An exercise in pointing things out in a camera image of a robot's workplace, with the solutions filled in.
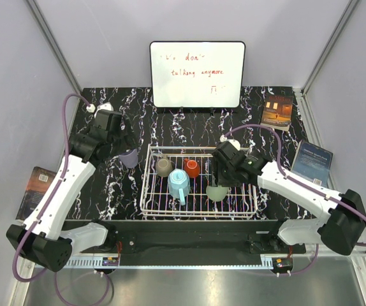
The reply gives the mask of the light green cup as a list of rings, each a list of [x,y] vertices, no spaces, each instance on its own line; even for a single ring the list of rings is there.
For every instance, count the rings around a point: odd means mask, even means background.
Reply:
[[[228,194],[229,188],[223,186],[207,186],[206,195],[210,201],[223,201]]]

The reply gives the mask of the lilac plastic cup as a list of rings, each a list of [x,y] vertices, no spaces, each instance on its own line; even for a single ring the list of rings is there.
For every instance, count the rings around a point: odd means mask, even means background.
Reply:
[[[137,149],[127,150],[119,155],[119,159],[126,168],[134,168],[138,165]]]

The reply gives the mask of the light blue mug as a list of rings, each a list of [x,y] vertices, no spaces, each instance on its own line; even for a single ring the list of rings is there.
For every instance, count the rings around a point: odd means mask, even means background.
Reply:
[[[186,197],[189,194],[190,181],[188,174],[181,169],[174,169],[168,176],[168,192],[170,196],[186,205]]]

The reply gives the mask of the beige ceramic mug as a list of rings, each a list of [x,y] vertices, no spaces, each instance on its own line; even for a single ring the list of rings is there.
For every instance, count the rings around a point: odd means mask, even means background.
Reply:
[[[167,177],[173,171],[172,162],[166,157],[158,159],[155,168],[160,177]]]

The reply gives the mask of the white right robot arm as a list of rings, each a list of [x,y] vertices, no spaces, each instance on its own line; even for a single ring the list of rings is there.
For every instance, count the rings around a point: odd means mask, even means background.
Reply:
[[[361,196],[348,189],[340,193],[293,176],[277,161],[257,150],[246,153],[238,142],[227,140],[212,151],[213,176],[218,186],[251,184],[267,189],[308,210],[313,219],[281,221],[268,237],[274,252],[295,244],[325,244],[337,254],[348,256],[361,237],[366,222]]]

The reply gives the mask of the white wire dish rack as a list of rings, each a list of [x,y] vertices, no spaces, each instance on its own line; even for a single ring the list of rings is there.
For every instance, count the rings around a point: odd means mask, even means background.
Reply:
[[[221,201],[211,201],[206,187],[212,180],[213,147],[158,147],[147,148],[140,209],[146,218],[174,219],[251,219],[257,213],[257,188],[251,184],[231,187]],[[183,169],[185,159],[194,159],[200,166],[200,175],[190,180],[186,204],[168,192],[168,179],[155,169],[156,162],[167,157],[174,168]]]

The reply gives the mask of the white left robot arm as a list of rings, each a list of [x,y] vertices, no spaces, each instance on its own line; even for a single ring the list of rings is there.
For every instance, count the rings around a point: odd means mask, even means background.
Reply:
[[[63,230],[66,216],[84,184],[98,166],[112,156],[126,158],[125,165],[137,164],[136,137],[127,115],[98,110],[83,133],[67,141],[62,164],[39,205],[21,224],[12,224],[6,237],[22,257],[52,272],[63,269],[70,257],[96,247],[112,251],[117,243],[116,228],[93,220],[79,228]]]

